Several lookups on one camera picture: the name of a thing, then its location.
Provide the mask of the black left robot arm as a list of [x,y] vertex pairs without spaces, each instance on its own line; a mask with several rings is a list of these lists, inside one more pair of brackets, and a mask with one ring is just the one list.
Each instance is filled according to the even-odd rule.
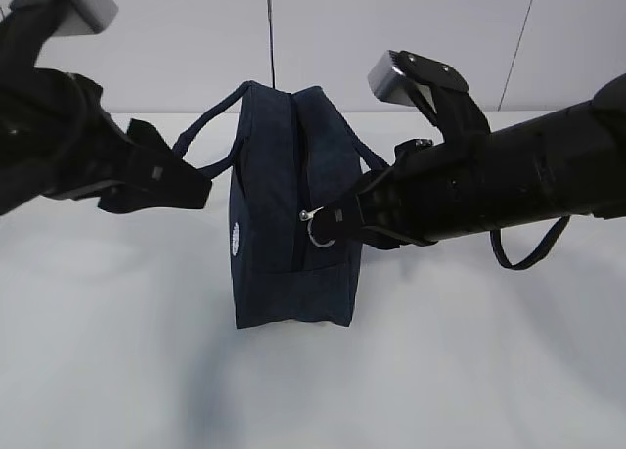
[[99,84],[37,66],[67,9],[17,8],[1,22],[1,212],[38,197],[95,198],[114,214],[171,207],[179,159],[158,131],[139,120],[122,130]]

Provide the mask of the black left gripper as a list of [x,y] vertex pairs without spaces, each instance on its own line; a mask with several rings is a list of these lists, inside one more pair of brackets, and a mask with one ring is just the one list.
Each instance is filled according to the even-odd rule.
[[94,139],[72,187],[75,201],[96,199],[112,214],[168,207],[202,209],[212,182],[186,161],[166,153],[166,142],[148,122],[112,125]]

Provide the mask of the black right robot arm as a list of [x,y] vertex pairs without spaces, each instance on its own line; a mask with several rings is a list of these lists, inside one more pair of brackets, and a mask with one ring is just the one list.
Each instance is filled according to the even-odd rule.
[[348,247],[426,247],[553,220],[522,268],[544,257],[574,215],[625,213],[625,82],[592,100],[492,131],[470,96],[442,85],[423,105],[443,140],[409,140],[387,162],[320,87],[286,93],[253,81],[204,113],[128,192],[129,210],[195,209],[232,174],[238,245],[259,271],[321,269]]

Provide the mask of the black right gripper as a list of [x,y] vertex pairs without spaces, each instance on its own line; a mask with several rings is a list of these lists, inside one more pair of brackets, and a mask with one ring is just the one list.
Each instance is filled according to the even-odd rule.
[[394,152],[390,168],[362,174],[313,215],[313,240],[427,247],[470,231],[468,145],[414,139]]

